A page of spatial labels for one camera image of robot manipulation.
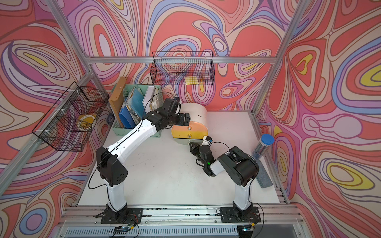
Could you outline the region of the orange top drawer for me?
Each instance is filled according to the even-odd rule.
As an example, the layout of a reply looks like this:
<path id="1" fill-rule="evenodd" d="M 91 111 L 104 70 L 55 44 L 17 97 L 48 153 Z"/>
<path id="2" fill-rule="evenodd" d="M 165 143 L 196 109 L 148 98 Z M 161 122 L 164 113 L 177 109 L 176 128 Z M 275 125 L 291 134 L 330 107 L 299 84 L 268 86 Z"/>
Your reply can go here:
<path id="1" fill-rule="evenodd" d="M 189 126 L 173 126 L 172 131 L 207 131 L 207 127 L 198 122 L 190 122 Z"/>

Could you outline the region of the green bottom drawer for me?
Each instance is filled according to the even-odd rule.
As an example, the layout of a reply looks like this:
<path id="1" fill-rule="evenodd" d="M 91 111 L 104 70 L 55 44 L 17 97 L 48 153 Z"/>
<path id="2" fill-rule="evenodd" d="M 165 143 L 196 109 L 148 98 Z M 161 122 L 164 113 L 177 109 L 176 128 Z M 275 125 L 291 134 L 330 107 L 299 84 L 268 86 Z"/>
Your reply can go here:
<path id="1" fill-rule="evenodd" d="M 191 138 L 174 138 L 174 140 L 181 145 L 189 145 L 191 142 L 202 144 L 202 139 L 191 139 Z"/>

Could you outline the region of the yellow drawer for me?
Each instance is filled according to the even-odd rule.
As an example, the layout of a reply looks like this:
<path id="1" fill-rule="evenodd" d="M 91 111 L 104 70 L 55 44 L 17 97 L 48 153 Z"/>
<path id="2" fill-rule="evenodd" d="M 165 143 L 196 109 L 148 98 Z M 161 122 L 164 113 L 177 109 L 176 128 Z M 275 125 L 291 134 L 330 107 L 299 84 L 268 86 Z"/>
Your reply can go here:
<path id="1" fill-rule="evenodd" d="M 207 131 L 172 131 L 172 136 L 179 139 L 203 139 Z"/>

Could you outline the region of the white three-drawer cabinet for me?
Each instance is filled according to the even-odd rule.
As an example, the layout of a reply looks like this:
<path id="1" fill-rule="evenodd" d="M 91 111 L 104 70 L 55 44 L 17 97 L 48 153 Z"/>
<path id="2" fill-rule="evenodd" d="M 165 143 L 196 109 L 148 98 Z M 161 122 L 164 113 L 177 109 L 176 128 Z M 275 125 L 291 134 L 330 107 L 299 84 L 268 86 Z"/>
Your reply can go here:
<path id="1" fill-rule="evenodd" d="M 202 123 L 207 127 L 207 110 L 203 105 L 197 103 L 184 103 L 181 105 L 180 113 L 189 113 L 190 122 Z"/>

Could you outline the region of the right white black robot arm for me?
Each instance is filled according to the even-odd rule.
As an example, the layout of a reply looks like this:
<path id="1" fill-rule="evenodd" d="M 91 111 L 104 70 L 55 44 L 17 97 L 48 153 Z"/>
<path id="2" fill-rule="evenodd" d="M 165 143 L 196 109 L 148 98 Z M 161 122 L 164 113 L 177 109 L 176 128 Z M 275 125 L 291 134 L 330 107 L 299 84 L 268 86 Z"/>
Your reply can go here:
<path id="1" fill-rule="evenodd" d="M 212 142 L 205 141 L 202 144 L 190 142 L 190 153 L 196 157 L 196 164 L 210 177 L 215 177 L 225 171 L 235 183 L 235 198 L 233 208 L 238 213 L 248 213 L 252 205 L 250 201 L 251 182 L 257 177 L 260 169 L 258 163 L 249 154 L 237 146 L 218 158 L 213 156 L 210 149 Z"/>

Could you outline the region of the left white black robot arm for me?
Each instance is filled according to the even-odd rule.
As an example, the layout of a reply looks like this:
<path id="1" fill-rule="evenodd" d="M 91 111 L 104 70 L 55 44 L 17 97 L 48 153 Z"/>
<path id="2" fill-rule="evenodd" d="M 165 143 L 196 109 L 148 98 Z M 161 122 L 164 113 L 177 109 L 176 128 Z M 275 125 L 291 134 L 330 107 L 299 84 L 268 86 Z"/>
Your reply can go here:
<path id="1" fill-rule="evenodd" d="M 147 113 L 141 122 L 122 139 L 107 148 L 96 151 L 97 170 L 107 187 L 107 207 L 117 213 L 127 208 L 124 180 L 128 171 L 124 166 L 127 158 L 148 138 L 172 126 L 188 126 L 190 115 L 181 113 L 179 97 L 167 98 L 158 109 Z"/>

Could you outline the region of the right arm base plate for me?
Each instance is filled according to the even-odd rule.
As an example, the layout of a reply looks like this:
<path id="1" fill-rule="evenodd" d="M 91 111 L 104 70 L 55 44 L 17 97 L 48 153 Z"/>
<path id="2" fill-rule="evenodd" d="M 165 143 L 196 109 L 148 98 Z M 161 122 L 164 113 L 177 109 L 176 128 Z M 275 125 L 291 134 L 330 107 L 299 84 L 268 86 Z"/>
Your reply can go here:
<path id="1" fill-rule="evenodd" d="M 260 223 L 262 221 L 258 207 L 251 206 L 245 210 L 238 207 L 220 207 L 218 214 L 222 223 Z"/>

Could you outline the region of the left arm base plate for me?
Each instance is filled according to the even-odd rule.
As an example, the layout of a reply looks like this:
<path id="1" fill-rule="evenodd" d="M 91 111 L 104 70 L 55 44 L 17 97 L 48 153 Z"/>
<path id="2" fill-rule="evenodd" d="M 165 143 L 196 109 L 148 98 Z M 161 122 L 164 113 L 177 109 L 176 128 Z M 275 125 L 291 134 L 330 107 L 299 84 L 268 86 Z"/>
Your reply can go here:
<path id="1" fill-rule="evenodd" d="M 101 224 L 140 224 L 142 214 L 142 208 L 123 208 L 115 212 L 106 207 L 101 216 Z"/>

